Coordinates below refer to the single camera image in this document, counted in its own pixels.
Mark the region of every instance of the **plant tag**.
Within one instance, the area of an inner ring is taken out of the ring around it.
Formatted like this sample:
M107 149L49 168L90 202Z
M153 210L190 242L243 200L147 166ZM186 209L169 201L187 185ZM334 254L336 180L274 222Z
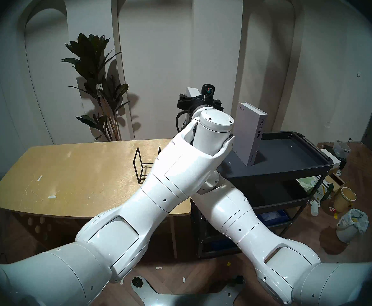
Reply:
M98 92L98 90L103 91L103 89L102 89L102 84L101 84L101 83L100 83L100 84L96 84L96 85L95 85L95 88L97 89L97 96L98 96L99 98L102 97L101 92Z

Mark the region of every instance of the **black cart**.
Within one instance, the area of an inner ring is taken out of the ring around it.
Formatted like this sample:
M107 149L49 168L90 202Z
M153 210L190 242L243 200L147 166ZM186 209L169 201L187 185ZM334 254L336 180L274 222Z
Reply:
M244 194L260 220L263 213L285 215L283 222L268 226L265 223L270 230L283 229L279 234L282 236L310 202L332 167L332 160L305 136L282 131L263 133L254 165L245 166L231 151L217 171ZM320 175L320 179L309 193L296 180L316 175ZM298 206L300 208L293 217L285 211ZM231 240L209 224L193 202L191 217L199 258L240 252Z

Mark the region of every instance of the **wooden table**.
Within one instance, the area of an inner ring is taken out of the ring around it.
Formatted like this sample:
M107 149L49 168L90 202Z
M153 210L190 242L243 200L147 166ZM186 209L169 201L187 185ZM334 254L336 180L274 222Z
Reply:
M0 208L20 213L20 217L40 216L42 221L46 217L91 219L123 204L140 187L133 166L137 147L143 162L154 162L158 148L163 149L170 140L31 147L0 181ZM139 159L135 163L139 173ZM175 256L173 216L190 212L190 199L187 199L169 213ZM40 226L35 225L31 222L28 226Z

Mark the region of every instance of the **white bottle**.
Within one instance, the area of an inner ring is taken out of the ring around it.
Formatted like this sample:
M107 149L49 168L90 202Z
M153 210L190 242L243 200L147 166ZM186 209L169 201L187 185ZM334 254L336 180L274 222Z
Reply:
M318 214L319 214L319 207L321 206L321 203L319 203L316 200L312 200L310 202L310 204L311 204L311 215L312 216L318 216Z

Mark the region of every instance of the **potted plant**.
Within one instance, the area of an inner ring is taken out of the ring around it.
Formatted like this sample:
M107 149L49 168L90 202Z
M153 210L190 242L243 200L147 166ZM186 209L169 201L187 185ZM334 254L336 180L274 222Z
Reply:
M102 115L93 114L92 117L82 115L76 118L89 125L89 127L98 129L102 135L96 137L99 139L105 136L108 141L120 140L120 130L118 126L118 110L129 101L122 103L122 96L128 90L128 84L116 84L114 77L111 75L105 78L105 65L120 52L113 56L112 50L104 56L104 50L109 39L105 36L94 36L90 34L88 38L84 34L79 34L77 41L70 41L66 47L74 53L79 59L66 58L61 62L68 62L73 65L75 70L86 80L84 83L85 89L73 87L89 94L93 97L102 112Z

